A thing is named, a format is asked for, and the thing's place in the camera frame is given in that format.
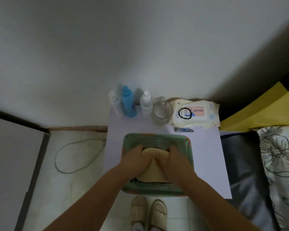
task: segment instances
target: pink label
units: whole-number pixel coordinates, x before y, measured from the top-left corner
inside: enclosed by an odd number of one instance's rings
[[[189,108],[192,111],[192,117],[204,117],[204,106],[186,106],[186,108]],[[190,113],[188,110],[186,110],[186,115],[190,116]]]

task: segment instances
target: table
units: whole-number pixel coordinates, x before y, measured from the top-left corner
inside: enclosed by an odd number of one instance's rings
[[[191,140],[196,174],[212,186],[223,198],[231,199],[231,190],[225,165],[219,129],[195,129],[194,132],[175,132],[170,125],[156,126],[151,118],[118,117],[110,110],[105,147],[104,172],[116,166],[121,159],[123,138],[128,133],[155,133],[185,135]]]

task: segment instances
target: white bottle cap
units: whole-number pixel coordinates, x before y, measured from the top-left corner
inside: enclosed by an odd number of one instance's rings
[[[148,91],[145,91],[145,92],[144,92],[143,99],[144,99],[144,100],[147,100],[147,101],[151,99],[151,96],[150,96],[150,94],[149,94]]]
[[[114,98],[114,97],[116,96],[116,93],[115,93],[114,91],[110,91],[110,92],[108,93],[108,96],[109,96],[110,98]]]

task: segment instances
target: foot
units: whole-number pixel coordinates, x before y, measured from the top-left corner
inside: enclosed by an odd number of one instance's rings
[[[142,223],[145,226],[145,218],[147,214],[147,201],[143,196],[137,196],[131,202],[131,224],[133,225],[135,222]]]
[[[166,230],[167,208],[164,202],[156,199],[151,207],[150,213],[150,228],[157,227],[160,230]]]

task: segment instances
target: floral fabric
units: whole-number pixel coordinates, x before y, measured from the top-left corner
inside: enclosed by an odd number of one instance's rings
[[[254,129],[270,184],[270,197],[281,230],[289,230],[289,126]]]

